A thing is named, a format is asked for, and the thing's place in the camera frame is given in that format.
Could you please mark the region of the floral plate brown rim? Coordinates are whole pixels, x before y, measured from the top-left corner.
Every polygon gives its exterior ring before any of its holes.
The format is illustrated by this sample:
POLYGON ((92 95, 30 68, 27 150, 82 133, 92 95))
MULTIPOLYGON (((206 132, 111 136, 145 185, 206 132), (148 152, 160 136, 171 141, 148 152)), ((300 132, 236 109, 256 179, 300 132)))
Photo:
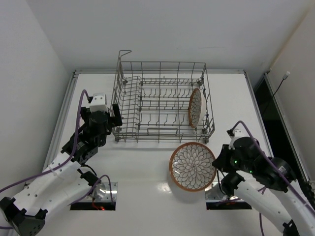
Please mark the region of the floral plate brown rim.
POLYGON ((196 128, 206 115, 206 99, 202 93, 202 90, 195 88, 190 96, 189 100, 189 126, 196 128))
POLYGON ((178 146, 169 160, 169 173, 181 189, 198 192, 209 187, 217 170, 213 166, 215 156, 204 144, 188 142, 178 146))

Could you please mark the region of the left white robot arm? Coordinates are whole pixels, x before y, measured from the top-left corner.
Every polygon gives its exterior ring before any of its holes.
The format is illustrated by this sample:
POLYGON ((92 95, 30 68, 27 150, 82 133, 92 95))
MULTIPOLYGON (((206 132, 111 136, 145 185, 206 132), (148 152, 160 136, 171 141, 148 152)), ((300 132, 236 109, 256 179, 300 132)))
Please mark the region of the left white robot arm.
POLYGON ((112 129, 122 125, 119 106, 113 104, 112 109, 110 113, 105 106, 82 107, 77 118, 84 124, 76 124, 74 134, 51 164, 43 173, 28 178, 30 183, 21 192, 1 200, 1 212, 18 235, 37 235, 49 217, 87 196, 101 200, 109 194, 110 200, 114 199, 110 182, 104 184, 94 172, 81 170, 106 144, 112 129))

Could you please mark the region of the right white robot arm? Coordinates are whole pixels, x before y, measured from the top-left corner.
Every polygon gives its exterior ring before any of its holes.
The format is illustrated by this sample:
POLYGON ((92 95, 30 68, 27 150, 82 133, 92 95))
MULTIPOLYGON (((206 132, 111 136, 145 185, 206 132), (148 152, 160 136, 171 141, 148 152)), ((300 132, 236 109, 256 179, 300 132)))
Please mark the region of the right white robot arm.
POLYGON ((234 134, 222 146, 214 167, 226 172, 220 188, 267 218, 284 236, 313 236, 315 210, 289 164, 267 157, 256 139, 234 134))

